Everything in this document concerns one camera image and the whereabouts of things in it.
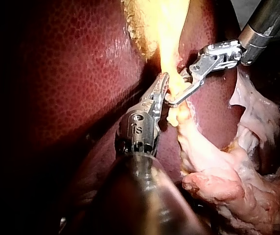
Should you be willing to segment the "right arm instrument jaw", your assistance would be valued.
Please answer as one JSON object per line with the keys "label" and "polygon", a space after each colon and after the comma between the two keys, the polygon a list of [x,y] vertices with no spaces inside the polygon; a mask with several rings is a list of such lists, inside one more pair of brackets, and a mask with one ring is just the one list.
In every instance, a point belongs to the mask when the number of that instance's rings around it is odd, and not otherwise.
{"label": "right arm instrument jaw", "polygon": [[184,80],[185,83],[193,82],[193,78],[192,78],[191,74],[189,73],[188,69],[183,69],[180,72],[180,76],[182,77],[182,79]]}
{"label": "right arm instrument jaw", "polygon": [[185,82],[183,89],[173,98],[168,100],[168,106],[171,108],[178,107],[182,102],[194,94],[203,84],[204,79],[196,80],[192,83]]}

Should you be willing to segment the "left arm instrument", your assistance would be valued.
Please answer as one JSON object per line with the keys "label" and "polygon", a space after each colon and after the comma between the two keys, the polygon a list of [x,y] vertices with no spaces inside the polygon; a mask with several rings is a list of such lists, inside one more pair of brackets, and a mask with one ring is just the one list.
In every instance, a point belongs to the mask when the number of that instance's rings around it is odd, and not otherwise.
{"label": "left arm instrument", "polygon": [[134,152],[156,156],[160,129],[162,98],[160,95],[143,96],[139,103],[122,116],[115,136],[118,154]]}

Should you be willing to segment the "left arm instrument jaw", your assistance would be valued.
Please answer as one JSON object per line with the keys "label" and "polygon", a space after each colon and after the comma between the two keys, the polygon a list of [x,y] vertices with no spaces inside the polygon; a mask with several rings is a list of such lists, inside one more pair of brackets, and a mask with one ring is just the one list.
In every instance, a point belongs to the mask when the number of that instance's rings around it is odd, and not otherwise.
{"label": "left arm instrument jaw", "polygon": [[148,97],[165,97],[168,90],[169,74],[162,72],[148,89]]}
{"label": "left arm instrument jaw", "polygon": [[159,94],[156,96],[156,105],[157,105],[158,108],[161,108],[161,107],[162,107],[166,95],[167,95],[167,92],[165,92],[165,93],[159,93]]}

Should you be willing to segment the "right arm instrument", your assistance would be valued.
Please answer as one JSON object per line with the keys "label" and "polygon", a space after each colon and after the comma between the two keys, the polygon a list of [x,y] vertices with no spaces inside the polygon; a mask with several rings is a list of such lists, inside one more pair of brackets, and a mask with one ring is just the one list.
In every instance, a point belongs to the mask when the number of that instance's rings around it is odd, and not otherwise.
{"label": "right arm instrument", "polygon": [[203,47],[197,59],[188,67],[190,81],[202,81],[209,73],[231,69],[240,63],[244,48],[239,40],[229,40]]}

